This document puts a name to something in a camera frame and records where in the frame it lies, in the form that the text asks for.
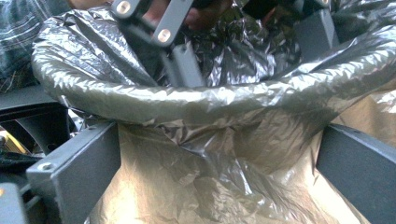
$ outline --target plastic liner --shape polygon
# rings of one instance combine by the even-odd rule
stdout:
[[[207,41],[190,37],[211,86],[196,89],[156,86],[107,7],[46,21],[35,76],[120,124],[122,166],[92,223],[367,222],[315,163],[320,131],[394,82],[395,13],[391,1],[340,2],[337,31],[354,32],[303,64],[288,18],[220,23]]]

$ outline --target hand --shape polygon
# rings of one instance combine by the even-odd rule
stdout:
[[[153,0],[145,18],[155,24],[161,20],[170,0]],[[192,8],[184,23],[192,30],[206,30],[212,28],[222,13],[231,7],[233,0],[214,0],[209,7]]]
[[[67,0],[71,8],[75,9],[88,9],[90,7],[100,6],[108,0]]]
[[[208,30],[215,26],[220,16],[231,7],[233,0],[214,0],[209,7],[192,8],[184,23],[191,30]]]

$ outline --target person's arm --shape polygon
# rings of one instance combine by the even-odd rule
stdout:
[[[0,78],[30,62],[32,43],[44,20],[70,9],[65,0],[0,1]]]

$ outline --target bolt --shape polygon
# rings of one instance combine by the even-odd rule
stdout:
[[[53,167],[53,165],[50,162],[45,162],[43,164],[40,164],[37,169],[45,171],[45,170],[49,170]]]
[[[128,1],[122,1],[117,6],[117,12],[120,14],[128,13],[129,9],[131,9],[131,4]]]
[[[158,40],[162,43],[165,43],[168,41],[168,39],[171,37],[171,32],[168,29],[163,29],[160,31],[158,34]]]

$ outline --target shiny plastic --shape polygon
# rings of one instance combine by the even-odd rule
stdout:
[[[269,30],[220,22],[189,38],[208,85],[195,89],[157,86],[107,7],[46,21],[35,76],[63,104],[120,122],[122,166],[92,222],[367,222],[315,164],[320,131],[394,82],[395,14],[390,1],[341,1],[337,30],[353,32],[303,64],[281,15]]]

